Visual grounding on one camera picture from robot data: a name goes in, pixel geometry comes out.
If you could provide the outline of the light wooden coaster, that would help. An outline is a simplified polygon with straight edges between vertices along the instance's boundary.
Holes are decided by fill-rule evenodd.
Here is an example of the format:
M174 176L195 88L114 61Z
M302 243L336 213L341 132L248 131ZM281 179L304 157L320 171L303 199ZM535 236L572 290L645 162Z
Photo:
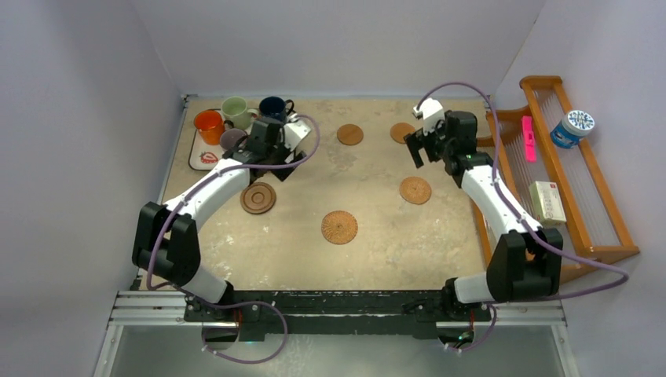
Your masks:
M343 145L358 145L364 139L364 131L356 124L344 124L336 131L336 137Z
M398 144L404 145L405 138L415 132L415 127L410 123L395 123L390 127L390 137Z

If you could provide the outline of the dark brown wooden coaster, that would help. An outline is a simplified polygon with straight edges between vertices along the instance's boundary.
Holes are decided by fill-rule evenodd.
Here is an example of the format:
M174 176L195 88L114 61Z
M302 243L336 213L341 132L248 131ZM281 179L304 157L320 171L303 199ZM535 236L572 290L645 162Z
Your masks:
M275 202L276 192L265 182L255 182L240 194L240 205L249 214L264 214L273 208Z

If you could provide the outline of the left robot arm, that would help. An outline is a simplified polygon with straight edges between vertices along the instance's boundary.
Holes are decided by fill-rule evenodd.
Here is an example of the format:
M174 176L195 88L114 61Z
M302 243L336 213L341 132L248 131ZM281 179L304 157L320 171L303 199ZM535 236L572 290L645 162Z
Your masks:
M319 131L307 115L295 113L285 120L261 116L192 187L164 204L146 203L138 216L131 259L145 270L147 288L154 288L152 277L158 276L203 302L213 320L230 318L233 287L203 266L199 231L228 200L264 174L284 181L312 156L299 145Z

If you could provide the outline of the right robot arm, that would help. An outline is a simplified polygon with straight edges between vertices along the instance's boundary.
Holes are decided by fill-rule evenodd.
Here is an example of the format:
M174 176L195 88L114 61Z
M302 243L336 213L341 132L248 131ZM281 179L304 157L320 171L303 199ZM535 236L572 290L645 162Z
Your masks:
M442 289L441 309L453 320L486 302L531 301L554 295L560 285L562 258L550 247L562 247L557 229L544 228L511 195L493 169L493 160L477 149L478 120L470 112L414 109L423 127L405 137L416 167L425 152L443 161L446 173L482 212L496 238L483 273L451 278Z

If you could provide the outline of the purple mug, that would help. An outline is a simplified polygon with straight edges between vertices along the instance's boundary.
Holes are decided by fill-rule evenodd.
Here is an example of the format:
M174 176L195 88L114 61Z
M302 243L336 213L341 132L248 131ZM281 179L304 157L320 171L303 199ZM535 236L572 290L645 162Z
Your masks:
M219 145L224 152L233 149L247 137L245 130L232 128L226 130L220 137Z

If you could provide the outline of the navy blue mug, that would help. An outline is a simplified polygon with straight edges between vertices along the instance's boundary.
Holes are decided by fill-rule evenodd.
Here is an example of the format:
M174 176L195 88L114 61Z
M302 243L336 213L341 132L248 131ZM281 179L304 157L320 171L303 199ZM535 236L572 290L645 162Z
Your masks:
M258 110L263 117L277 119L282 123L287 122L287 118L295 110L295 103L291 99L284 100L281 97L271 96L262 99Z

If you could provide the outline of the pale green mug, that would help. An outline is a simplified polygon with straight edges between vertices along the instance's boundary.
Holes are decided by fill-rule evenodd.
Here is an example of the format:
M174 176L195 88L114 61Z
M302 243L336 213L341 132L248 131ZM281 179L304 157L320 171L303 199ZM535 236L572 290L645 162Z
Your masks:
M221 104L222 118L227 128L246 130L260 116L242 97L228 97Z

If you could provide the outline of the orange mug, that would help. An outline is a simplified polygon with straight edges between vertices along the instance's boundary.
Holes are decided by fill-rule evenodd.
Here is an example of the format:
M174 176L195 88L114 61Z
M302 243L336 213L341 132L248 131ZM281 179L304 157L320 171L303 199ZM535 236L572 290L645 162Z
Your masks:
M234 127L234 123L227 120L215 109L207 109L197 114L193 120L194 127L207 145L218 145L223 133Z

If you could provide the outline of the strawberry print tray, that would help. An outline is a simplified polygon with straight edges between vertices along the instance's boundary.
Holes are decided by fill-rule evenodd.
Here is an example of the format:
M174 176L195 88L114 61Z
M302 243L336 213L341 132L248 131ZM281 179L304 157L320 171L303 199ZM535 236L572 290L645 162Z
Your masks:
M223 159L224 153L219 144L207 145L196 129L189 157L189 166L193 170L211 170Z

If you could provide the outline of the pink marker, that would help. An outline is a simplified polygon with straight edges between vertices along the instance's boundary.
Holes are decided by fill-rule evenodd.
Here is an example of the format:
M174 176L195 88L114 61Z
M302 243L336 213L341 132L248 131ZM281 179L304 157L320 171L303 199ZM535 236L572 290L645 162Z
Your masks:
M524 115L521 118L521 130L523 136L525 161L527 163L535 163L537 161L537 150L531 116Z

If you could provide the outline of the wooden tiered rack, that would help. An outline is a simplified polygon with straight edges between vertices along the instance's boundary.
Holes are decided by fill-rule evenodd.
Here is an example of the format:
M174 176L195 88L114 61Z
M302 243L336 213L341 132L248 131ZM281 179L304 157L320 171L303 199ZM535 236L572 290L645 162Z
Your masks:
M559 225L567 252L613 264L639 254L620 213L591 143L584 138L571 149L559 148L550 132L566 112L574 109L562 78L556 75L530 75L520 81L526 106L499 110L498 117L486 115L489 129L499 131L479 140L489 154L496 153L499 172L519 203L532 214L529 186L534 181L558 185L566 223ZM521 118L532 117L537 161L525 161Z

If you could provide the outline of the white card box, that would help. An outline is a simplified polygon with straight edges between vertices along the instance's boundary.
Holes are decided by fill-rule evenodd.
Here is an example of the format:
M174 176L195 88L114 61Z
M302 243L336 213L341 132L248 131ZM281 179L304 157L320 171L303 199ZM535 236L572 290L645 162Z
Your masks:
M566 223L565 209L558 185L550 181L534 181L529 186L532 216L542 225Z

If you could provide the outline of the blue jar white lid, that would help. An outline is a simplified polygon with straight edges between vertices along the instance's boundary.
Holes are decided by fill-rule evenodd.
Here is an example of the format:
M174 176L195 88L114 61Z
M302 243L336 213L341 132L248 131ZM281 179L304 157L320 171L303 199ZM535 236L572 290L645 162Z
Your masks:
M582 110L566 112L550 132L551 141L559 148L571 149L577 146L594 128L594 118Z

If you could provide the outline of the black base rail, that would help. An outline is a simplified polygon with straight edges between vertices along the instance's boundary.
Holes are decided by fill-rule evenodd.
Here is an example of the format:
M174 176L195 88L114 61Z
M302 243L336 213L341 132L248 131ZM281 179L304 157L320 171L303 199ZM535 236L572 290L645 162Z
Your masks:
M121 291L114 325L180 325L235 331L243 342L266 335L409 335L442 342L478 340L490 324L535 327L565 324L558 302L474 304L449 313L438 290L236 291L235 309L214 309L176 291Z

